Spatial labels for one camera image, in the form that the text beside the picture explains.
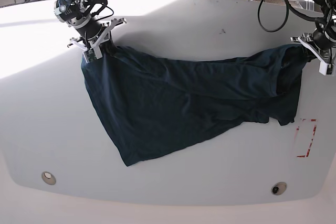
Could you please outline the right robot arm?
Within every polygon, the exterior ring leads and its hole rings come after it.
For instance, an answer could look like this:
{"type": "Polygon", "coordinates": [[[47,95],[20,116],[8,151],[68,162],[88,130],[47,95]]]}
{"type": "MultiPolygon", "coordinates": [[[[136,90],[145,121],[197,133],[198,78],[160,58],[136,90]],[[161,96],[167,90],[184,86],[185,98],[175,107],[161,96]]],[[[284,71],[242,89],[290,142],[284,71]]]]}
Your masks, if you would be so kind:
{"type": "Polygon", "coordinates": [[[108,6],[108,0],[57,0],[54,6],[55,16],[69,27],[73,27],[80,35],[72,38],[70,46],[75,45],[83,51],[86,63],[103,57],[103,47],[113,46],[111,31],[125,24],[124,18],[113,19],[102,23],[104,19],[98,15],[108,6]]]}

